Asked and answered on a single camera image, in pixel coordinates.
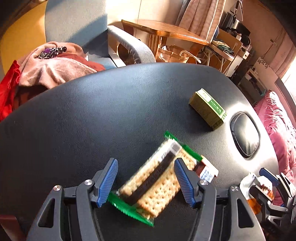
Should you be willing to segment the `orange snack bag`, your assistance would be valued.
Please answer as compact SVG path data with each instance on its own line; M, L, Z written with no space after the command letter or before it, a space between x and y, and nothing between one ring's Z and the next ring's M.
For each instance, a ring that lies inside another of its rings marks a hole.
M254 214L259 214L264 204L274 200L273 184L265 176L257 177L249 173L242 179L239 188Z

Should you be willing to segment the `small red brown wrapper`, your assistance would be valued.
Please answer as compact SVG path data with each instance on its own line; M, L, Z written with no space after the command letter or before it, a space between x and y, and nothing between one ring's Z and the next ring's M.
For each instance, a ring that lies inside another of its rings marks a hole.
M211 183L215 177L218 177L219 171L206 157L201 157L202 159L196 165L194 171L197 173L200 179Z

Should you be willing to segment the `cracker pack green ends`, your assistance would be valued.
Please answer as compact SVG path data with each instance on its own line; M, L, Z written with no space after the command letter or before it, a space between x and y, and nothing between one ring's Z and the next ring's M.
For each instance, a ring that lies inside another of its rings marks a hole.
M180 190L175 160L181 158L189 170L194 170L203 159L170 132L166 131L164 137L147 161L117 191L110 192L107 199L125 215L148 226L154 226L154 219Z

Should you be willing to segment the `olive green small box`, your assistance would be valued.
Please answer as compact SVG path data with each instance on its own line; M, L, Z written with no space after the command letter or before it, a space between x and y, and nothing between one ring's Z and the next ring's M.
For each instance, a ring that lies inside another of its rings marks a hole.
M227 112L203 88L195 91L189 100L189 105L215 130L224 124Z

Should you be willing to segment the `pink blanket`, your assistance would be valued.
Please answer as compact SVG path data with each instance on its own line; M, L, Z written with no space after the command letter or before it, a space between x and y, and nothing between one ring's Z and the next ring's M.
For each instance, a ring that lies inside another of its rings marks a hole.
M273 144L279 172L295 184L295 128L274 91L267 91L254 107Z

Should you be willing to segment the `cluttered wooden shelf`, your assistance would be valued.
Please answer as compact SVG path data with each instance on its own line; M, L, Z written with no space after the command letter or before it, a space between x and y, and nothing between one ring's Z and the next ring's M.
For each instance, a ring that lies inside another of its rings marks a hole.
M216 29L212 42L202 48L202 64L218 69L232 77L241 62L249 55L251 40L236 29Z

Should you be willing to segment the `pink cloth pile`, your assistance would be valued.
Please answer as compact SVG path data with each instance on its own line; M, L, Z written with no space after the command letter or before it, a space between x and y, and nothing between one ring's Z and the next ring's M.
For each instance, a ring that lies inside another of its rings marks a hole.
M62 57L40 59L49 48L66 47ZM82 47L67 42L47 42L18 60L20 65L19 85L31 87L43 85L52 89L68 81L105 70L102 64L86 60Z

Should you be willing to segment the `brown paper bag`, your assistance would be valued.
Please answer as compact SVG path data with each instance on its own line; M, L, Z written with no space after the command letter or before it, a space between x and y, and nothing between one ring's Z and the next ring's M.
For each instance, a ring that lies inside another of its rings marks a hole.
M187 50L176 45L165 45L158 48L156 61L166 63L187 63L190 57L193 58L196 63L201 64L201 60Z

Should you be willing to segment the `red cloth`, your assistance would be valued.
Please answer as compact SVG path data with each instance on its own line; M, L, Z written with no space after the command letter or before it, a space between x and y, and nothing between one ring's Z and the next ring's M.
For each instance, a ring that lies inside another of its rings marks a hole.
M20 66L18 62L14 60L0 85L1 121L13 112L14 98L19 85L20 76Z

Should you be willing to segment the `wooden side table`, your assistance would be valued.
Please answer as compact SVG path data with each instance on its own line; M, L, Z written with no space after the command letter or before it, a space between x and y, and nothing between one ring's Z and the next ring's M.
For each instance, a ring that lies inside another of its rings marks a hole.
M184 28L180 28L167 23L162 23L153 20L136 20L133 22L121 20L123 29L131 35L134 35L134 29L146 32L149 35L148 47L157 55L161 46L165 45L168 38L189 41L200 45L209 45L209 42L202 39L200 36L191 33Z

